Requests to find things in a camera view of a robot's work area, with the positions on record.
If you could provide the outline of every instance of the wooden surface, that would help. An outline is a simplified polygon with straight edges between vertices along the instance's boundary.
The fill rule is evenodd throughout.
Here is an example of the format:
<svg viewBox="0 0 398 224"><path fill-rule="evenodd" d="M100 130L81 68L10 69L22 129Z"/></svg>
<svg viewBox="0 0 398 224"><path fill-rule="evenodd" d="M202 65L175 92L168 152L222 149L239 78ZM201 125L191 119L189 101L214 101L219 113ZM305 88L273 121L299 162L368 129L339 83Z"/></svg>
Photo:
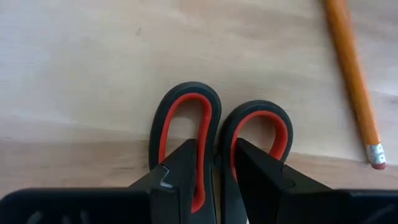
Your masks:
<svg viewBox="0 0 398 224"><path fill-rule="evenodd" d="M398 164L398 5L348 3L387 163ZM270 100L292 119L293 152L365 161L322 1L4 0L0 31L2 193L128 185L146 170L142 144L160 99L191 80L218 92L222 119ZM171 138L195 135L199 108L180 110ZM267 148L262 124L241 135ZM333 187L375 187L376 174L397 183L393 168L354 162L351 174L333 159L291 160Z"/></svg>
<svg viewBox="0 0 398 224"><path fill-rule="evenodd" d="M181 142L171 141L168 148ZM0 157L0 197L25 187L127 187L149 171L145 141L2 142L0 147L5 149ZM380 171L363 162L294 152L287 164L333 188L398 189L396 166Z"/></svg>

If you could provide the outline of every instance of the wood grain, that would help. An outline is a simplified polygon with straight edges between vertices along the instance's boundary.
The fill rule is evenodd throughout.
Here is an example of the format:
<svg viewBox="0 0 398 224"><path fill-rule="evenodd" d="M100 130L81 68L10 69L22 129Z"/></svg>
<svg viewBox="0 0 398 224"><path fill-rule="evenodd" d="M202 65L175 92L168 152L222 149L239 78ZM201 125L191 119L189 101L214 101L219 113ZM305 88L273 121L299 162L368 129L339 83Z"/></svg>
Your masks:
<svg viewBox="0 0 398 224"><path fill-rule="evenodd" d="M348 3L387 163L398 164L398 5ZM141 144L160 99L192 80L218 92L222 120L245 101L270 100L292 119L293 152L366 160L322 1L4 0L0 31L2 194L130 184L147 170ZM182 108L170 137L195 136L199 109ZM264 122L241 135L267 147ZM345 162L294 158L332 187L396 188L392 167L347 162L351 174Z"/></svg>
<svg viewBox="0 0 398 224"><path fill-rule="evenodd" d="M181 142L169 141L168 153ZM26 187L128 186L149 171L147 143L3 141L0 143L0 198ZM398 167L379 171L363 162L298 153L291 153L287 164L333 188L398 189Z"/></svg>

